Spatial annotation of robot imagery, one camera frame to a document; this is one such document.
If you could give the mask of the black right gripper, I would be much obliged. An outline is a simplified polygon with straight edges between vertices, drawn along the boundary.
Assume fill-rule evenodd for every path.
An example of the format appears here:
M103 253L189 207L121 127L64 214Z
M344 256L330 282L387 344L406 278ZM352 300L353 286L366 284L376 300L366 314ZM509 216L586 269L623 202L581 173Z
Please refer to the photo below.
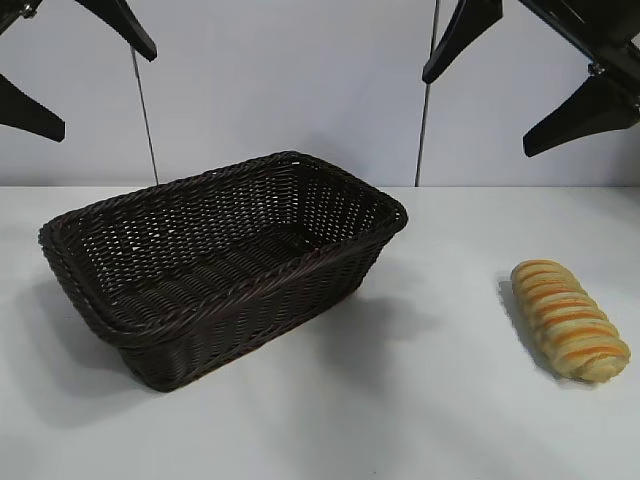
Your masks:
M533 157L562 144L639 122L639 3L525 1L536 17L577 49L592 76L523 137ZM503 16L501 0L459 0L422 80L432 84L455 58Z

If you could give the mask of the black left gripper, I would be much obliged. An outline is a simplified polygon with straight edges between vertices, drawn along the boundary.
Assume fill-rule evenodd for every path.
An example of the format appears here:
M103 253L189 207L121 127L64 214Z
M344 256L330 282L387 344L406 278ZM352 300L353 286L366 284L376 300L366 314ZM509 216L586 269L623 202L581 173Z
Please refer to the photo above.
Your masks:
M118 33L137 53L148 61L157 58L157 46L125 0L77 0ZM0 33L17 20L32 18L38 0L0 0ZM27 96L1 76L1 124L33 133L52 141L65 138L65 122L55 113Z

